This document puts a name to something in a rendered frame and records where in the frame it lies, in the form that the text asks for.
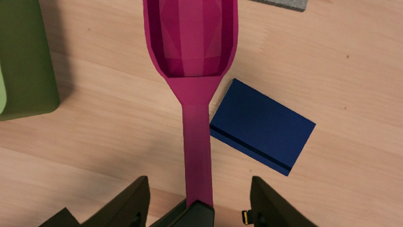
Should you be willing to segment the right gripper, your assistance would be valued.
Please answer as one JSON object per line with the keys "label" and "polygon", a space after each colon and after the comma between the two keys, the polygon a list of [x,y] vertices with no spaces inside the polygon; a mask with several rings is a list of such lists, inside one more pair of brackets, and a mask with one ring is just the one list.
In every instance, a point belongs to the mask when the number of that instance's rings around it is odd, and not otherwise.
{"label": "right gripper", "polygon": [[214,227],[215,209],[199,200],[186,208],[186,198],[148,227]]}

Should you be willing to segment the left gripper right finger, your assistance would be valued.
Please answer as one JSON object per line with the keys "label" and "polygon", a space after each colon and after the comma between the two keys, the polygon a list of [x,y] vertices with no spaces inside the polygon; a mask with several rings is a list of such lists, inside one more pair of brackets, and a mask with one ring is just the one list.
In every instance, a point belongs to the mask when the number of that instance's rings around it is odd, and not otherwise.
{"label": "left gripper right finger", "polygon": [[252,176],[250,207],[254,227],[319,227],[260,176]]}

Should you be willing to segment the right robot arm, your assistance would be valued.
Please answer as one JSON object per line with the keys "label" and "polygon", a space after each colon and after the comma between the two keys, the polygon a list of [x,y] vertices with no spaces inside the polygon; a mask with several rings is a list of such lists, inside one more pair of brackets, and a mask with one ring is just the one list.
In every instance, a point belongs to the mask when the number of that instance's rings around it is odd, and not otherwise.
{"label": "right robot arm", "polygon": [[78,220],[65,207],[39,227],[77,227],[78,225],[80,225]]}

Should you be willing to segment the green rectangular tray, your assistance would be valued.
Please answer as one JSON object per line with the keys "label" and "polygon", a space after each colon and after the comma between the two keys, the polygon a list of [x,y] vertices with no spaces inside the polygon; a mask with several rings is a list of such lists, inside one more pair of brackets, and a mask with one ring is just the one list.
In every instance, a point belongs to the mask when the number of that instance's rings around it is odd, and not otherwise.
{"label": "green rectangular tray", "polygon": [[58,106],[39,0],[0,0],[0,121],[48,114]]}

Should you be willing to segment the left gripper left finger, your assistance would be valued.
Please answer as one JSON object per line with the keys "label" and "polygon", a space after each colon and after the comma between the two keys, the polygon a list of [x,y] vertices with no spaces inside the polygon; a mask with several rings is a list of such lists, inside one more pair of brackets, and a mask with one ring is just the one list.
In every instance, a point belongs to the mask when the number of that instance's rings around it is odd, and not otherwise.
{"label": "left gripper left finger", "polygon": [[140,176],[77,227],[146,227],[150,200],[148,177]]}

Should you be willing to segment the magenta plastic scoop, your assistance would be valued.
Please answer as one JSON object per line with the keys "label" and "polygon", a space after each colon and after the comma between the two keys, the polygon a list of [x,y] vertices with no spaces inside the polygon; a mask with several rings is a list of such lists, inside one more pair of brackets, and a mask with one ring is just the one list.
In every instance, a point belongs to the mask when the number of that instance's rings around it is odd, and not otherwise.
{"label": "magenta plastic scoop", "polygon": [[209,103],[238,44],[238,0],[143,0],[147,49],[182,105],[186,208],[213,207]]}

